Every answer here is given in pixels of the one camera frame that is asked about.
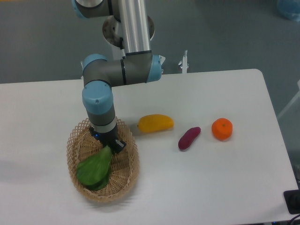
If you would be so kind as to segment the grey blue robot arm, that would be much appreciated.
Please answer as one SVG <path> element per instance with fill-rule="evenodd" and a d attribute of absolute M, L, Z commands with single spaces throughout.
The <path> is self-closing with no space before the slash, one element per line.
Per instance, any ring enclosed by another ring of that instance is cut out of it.
<path fill-rule="evenodd" d="M 120 153 L 126 143 L 118 136 L 112 87 L 149 83 L 162 76 L 160 55 L 152 54 L 150 27 L 143 0 L 74 0 L 73 9 L 81 18 L 109 15 L 121 25 L 119 48 L 125 55 L 108 61 L 91 54 L 82 62 L 84 88 L 82 102 L 91 122 L 90 134 L 112 153 Z"/>

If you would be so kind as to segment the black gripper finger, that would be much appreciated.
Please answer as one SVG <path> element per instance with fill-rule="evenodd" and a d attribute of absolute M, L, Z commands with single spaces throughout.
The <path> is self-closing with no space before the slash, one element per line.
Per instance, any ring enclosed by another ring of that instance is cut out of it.
<path fill-rule="evenodd" d="M 113 154 L 121 153 L 125 149 L 126 145 L 127 144 L 123 140 L 115 139 L 114 141 L 111 142 L 112 153 Z"/>

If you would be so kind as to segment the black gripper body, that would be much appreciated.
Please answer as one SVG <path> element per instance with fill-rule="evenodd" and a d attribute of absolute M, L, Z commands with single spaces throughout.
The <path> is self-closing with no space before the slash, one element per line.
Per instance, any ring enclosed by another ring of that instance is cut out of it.
<path fill-rule="evenodd" d="M 116 150 L 116 141 L 118 139 L 118 129 L 115 126 L 111 131 L 106 133 L 99 133 L 94 130 L 94 127 L 89 127 L 89 132 L 96 140 L 100 141 L 102 145 L 109 146 L 111 150 Z"/>

